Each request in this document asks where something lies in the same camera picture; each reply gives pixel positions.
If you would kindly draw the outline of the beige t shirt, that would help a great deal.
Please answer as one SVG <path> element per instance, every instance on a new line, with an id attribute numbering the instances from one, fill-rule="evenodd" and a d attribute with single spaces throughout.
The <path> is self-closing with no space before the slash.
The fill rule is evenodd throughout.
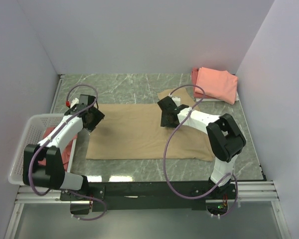
<path id="1" fill-rule="evenodd" d="M 214 159 L 207 134 L 181 126 L 166 142 L 172 129 L 162 127 L 157 104 L 100 104 L 105 118 L 90 133 L 88 160 Z"/>

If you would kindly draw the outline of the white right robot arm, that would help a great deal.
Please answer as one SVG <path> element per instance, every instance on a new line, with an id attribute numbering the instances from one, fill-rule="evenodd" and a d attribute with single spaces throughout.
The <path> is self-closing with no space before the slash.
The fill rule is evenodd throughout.
<path id="1" fill-rule="evenodd" d="M 246 139 L 234 118 L 230 114 L 218 116 L 197 111 L 181 104 L 179 97 L 167 96 L 157 104 L 161 109 L 160 126 L 174 129 L 166 142 L 163 157 L 166 157 L 168 145 L 181 126 L 207 134 L 215 155 L 209 194 L 215 199 L 221 198 L 233 177 L 235 161 L 246 145 Z"/>

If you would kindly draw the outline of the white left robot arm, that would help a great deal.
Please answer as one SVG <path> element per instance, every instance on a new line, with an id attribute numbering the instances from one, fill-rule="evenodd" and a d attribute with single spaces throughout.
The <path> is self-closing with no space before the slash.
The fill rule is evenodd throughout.
<path id="1" fill-rule="evenodd" d="M 62 152 L 81 130 L 92 132 L 105 115 L 97 108 L 97 97 L 81 95 L 64 114 L 60 124 L 37 144 L 28 144 L 23 156 L 23 183 L 39 196 L 50 190 L 72 190 L 78 200 L 89 196 L 86 176 L 64 169 Z"/>

